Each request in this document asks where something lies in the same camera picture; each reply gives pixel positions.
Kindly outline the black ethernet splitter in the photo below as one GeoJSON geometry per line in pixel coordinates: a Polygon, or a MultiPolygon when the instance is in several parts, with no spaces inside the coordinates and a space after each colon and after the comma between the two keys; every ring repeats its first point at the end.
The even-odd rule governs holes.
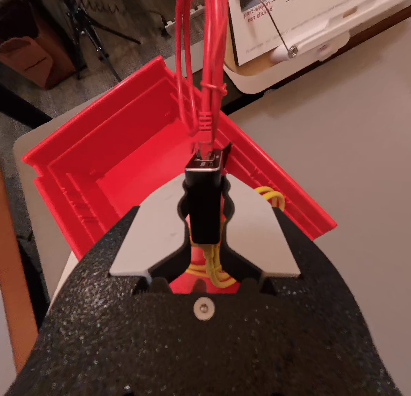
{"type": "Polygon", "coordinates": [[[191,239],[195,244],[220,242],[224,168],[231,146],[232,143],[228,143],[223,149],[216,148],[205,159],[193,155],[185,167],[191,239]]]}

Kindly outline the white document stand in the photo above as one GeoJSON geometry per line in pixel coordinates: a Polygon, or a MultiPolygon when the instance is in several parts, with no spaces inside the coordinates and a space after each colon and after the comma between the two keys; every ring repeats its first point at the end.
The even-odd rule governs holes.
{"type": "Polygon", "coordinates": [[[350,38],[355,34],[355,32],[367,29],[373,24],[377,23],[378,19],[382,19],[383,16],[393,13],[395,9],[409,7],[410,0],[404,0],[392,6],[390,9],[383,11],[382,13],[376,15],[367,21],[360,23],[356,27],[349,30],[349,39],[345,43],[342,38],[336,39],[336,51],[331,52],[326,57],[317,58],[315,52],[309,52],[304,54],[299,58],[294,60],[285,61],[277,65],[270,66],[270,64],[263,59],[249,62],[243,66],[237,66],[234,62],[233,55],[233,43],[231,40],[231,35],[228,37],[226,56],[224,60],[224,70],[233,81],[236,88],[245,94],[256,94],[268,89],[270,86],[279,83],[282,80],[294,75],[298,71],[308,67],[309,65],[322,62],[337,53],[338,50],[346,46],[350,38]]]}

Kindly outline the red plastic bin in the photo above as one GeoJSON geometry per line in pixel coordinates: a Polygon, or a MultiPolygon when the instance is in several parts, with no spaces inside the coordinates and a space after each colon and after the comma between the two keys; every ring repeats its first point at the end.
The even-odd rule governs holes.
{"type": "MultiPolygon", "coordinates": [[[[176,76],[161,56],[126,78],[22,157],[78,260],[132,207],[183,173],[192,138],[179,120],[176,76]]],[[[215,147],[232,144],[227,173],[285,197],[311,240],[337,223],[228,116],[215,147]]]]}

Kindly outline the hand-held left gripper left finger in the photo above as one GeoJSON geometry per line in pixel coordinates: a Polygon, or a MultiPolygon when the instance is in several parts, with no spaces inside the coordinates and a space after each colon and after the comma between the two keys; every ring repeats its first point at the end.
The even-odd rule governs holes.
{"type": "Polygon", "coordinates": [[[148,283],[160,277],[170,283],[186,271],[191,263],[191,242],[184,182],[182,173],[141,203],[110,275],[140,276],[148,283]]]}

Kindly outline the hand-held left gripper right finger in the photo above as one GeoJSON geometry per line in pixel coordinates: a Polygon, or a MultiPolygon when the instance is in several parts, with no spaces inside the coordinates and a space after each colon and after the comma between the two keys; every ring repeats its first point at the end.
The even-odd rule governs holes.
{"type": "Polygon", "coordinates": [[[226,222],[221,241],[221,266],[238,283],[250,278],[297,278],[294,259],[274,209],[261,194],[234,175],[225,177],[226,222]]]}

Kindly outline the brown cardboard box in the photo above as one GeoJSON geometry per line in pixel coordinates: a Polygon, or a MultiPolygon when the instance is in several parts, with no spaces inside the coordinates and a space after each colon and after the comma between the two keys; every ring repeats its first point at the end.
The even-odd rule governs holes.
{"type": "Polygon", "coordinates": [[[3,64],[49,90],[76,73],[76,68],[59,36],[39,17],[34,16],[38,36],[11,38],[0,47],[3,64]]]}

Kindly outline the black tripod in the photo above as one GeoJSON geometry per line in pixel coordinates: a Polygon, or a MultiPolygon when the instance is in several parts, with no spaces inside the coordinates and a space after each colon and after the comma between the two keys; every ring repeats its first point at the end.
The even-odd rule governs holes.
{"type": "Polygon", "coordinates": [[[141,42],[137,39],[134,39],[130,36],[127,36],[125,34],[122,34],[116,30],[113,30],[98,21],[96,21],[94,18],[92,18],[88,13],[86,13],[85,9],[81,7],[81,5],[76,1],[76,0],[62,0],[65,6],[68,9],[67,16],[69,18],[69,22],[71,25],[71,28],[74,33],[74,42],[75,46],[80,51],[80,36],[82,34],[85,34],[93,44],[94,48],[96,49],[97,53],[100,56],[100,60],[106,64],[106,66],[110,69],[111,73],[113,76],[116,78],[117,82],[121,82],[122,79],[112,66],[110,59],[109,59],[109,54],[106,51],[102,40],[100,39],[96,28],[99,28],[103,31],[106,31],[108,33],[111,33],[117,37],[120,37],[124,40],[133,42],[135,44],[140,45],[141,42]]]}

